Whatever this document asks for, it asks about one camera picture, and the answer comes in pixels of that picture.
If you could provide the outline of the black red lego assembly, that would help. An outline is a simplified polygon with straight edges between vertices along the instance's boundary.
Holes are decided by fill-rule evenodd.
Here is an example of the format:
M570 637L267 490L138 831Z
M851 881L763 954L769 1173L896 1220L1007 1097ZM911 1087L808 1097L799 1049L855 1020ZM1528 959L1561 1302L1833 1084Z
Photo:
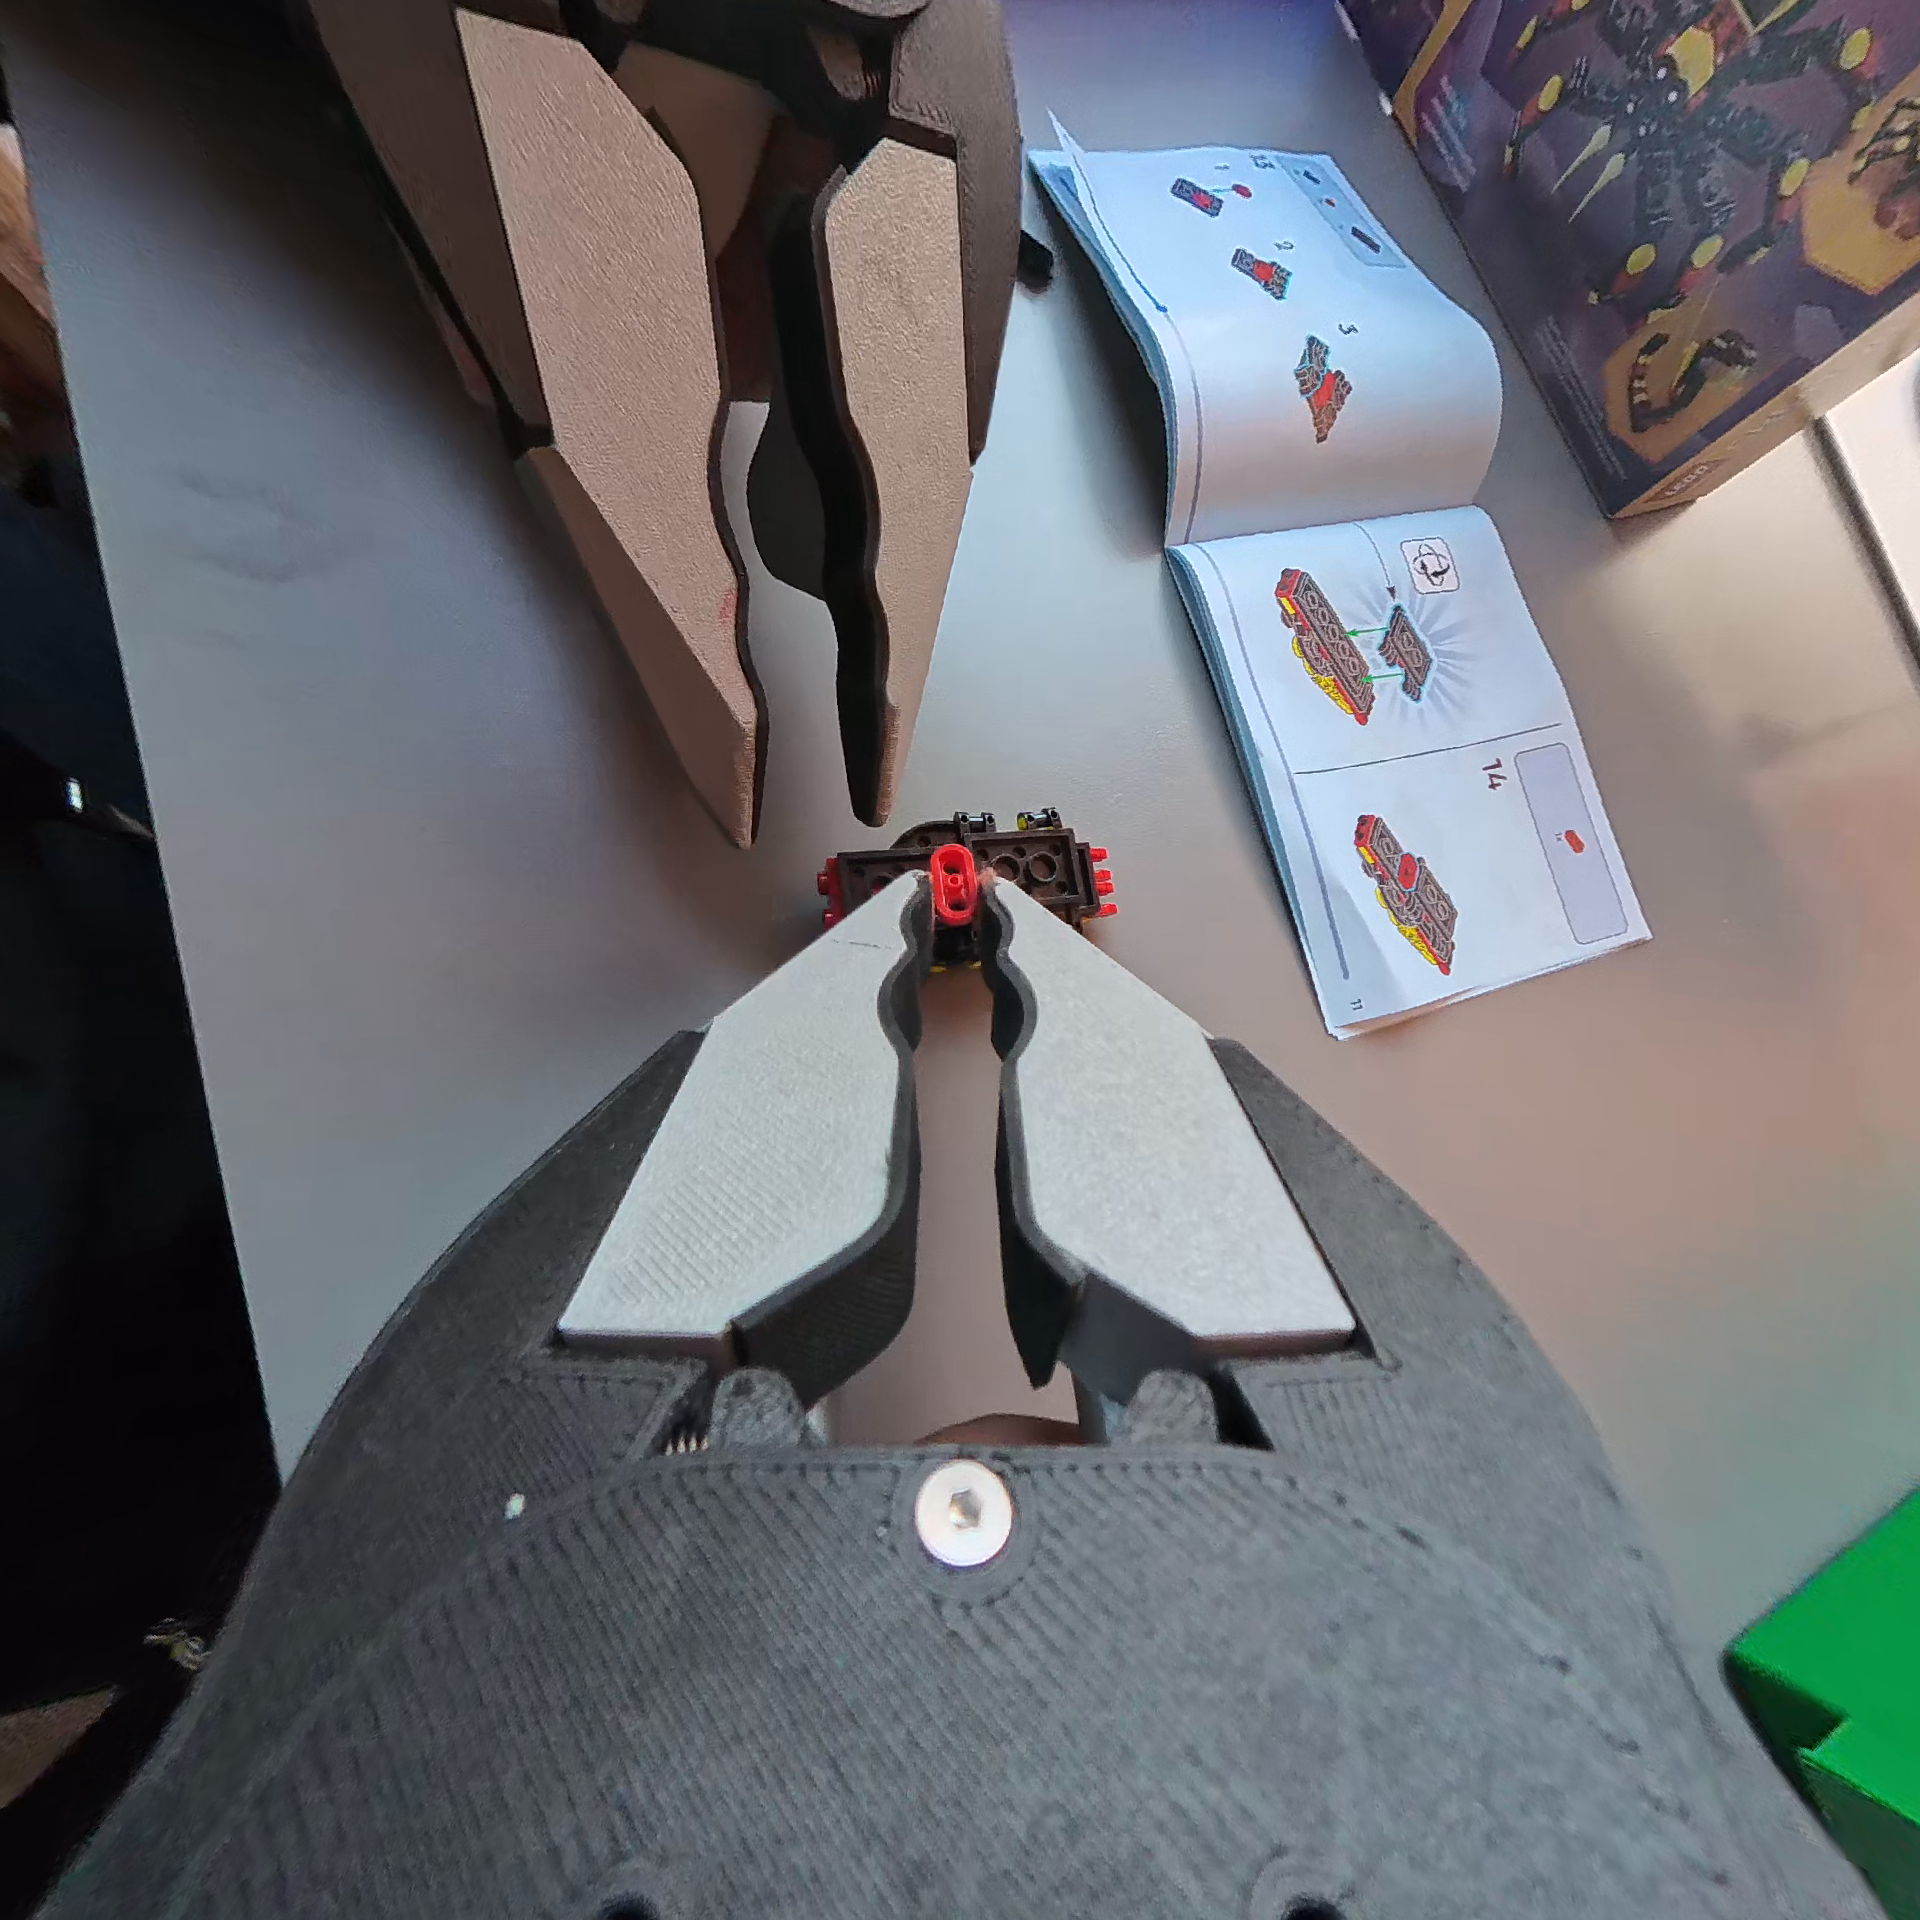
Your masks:
M1033 895L1075 930L1119 910L1108 852L1075 837L1058 810L1019 812L1012 828L1000 828L991 812L961 810L903 829L888 847L830 855L817 876L823 929L834 929L903 873L958 877L958 855L942 858L945 847L966 850L980 873Z

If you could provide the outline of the white rounded flat object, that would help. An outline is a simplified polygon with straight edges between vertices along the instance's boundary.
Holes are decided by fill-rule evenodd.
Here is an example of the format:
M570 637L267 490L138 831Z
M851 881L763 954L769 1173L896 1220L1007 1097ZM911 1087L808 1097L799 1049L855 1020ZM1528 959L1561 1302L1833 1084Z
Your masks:
M1810 428L1857 550L1918 665L1918 351Z

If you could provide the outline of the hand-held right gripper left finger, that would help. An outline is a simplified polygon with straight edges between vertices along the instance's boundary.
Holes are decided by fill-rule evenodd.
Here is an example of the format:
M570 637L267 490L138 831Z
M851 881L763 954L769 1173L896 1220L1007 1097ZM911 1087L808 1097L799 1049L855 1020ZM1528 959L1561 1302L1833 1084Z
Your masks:
M710 1022L555 1332L591 1354L783 1373L804 1406L914 1299L923 871Z

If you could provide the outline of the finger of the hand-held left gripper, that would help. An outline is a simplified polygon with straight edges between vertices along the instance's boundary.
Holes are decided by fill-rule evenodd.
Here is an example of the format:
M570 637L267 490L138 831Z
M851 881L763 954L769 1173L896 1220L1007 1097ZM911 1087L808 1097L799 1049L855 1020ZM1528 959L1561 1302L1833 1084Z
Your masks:
M758 212L775 387L752 533L775 579L827 606L851 806L886 826L972 487L955 170L891 138L843 165L775 132Z
M519 460L722 834L760 828L763 699L719 494L722 372L696 186L574 38L459 15L544 385Z

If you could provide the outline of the green plastic bin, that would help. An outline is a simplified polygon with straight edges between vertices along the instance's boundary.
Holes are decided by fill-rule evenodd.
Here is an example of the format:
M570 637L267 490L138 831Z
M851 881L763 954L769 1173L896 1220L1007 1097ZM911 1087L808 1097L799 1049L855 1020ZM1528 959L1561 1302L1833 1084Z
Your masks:
M1918 1915L1918 1494L1721 1655L1726 1681L1884 1911Z

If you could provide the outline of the person's dark clothing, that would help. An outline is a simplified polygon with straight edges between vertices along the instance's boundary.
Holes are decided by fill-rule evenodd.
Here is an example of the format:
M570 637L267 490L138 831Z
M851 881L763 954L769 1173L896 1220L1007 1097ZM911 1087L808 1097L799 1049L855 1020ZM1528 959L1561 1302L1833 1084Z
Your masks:
M4 481L4 1798L162 1718L282 1471L81 455Z

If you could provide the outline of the lego instruction booklet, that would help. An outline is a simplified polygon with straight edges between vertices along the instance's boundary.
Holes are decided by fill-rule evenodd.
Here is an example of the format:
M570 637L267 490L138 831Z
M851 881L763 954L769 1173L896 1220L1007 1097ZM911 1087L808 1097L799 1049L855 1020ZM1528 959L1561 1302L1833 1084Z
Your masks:
M1331 156L1028 163L1158 381L1166 561L1332 1038L1649 940L1495 523L1489 331Z

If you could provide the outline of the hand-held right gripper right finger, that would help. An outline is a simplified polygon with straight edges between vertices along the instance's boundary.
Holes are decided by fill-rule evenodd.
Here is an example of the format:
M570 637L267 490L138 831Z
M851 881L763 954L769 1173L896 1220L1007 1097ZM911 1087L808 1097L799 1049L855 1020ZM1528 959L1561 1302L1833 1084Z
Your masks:
M1210 1034L1007 881L978 900L1007 1315L1081 1427L1142 1380L1363 1355L1363 1324Z

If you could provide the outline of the purple lego set box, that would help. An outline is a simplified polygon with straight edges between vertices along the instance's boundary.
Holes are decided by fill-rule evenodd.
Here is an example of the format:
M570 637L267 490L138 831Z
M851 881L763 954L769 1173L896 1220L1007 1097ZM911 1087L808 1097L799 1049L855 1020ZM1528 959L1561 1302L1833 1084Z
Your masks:
M1916 349L1916 3L1342 13L1608 519Z

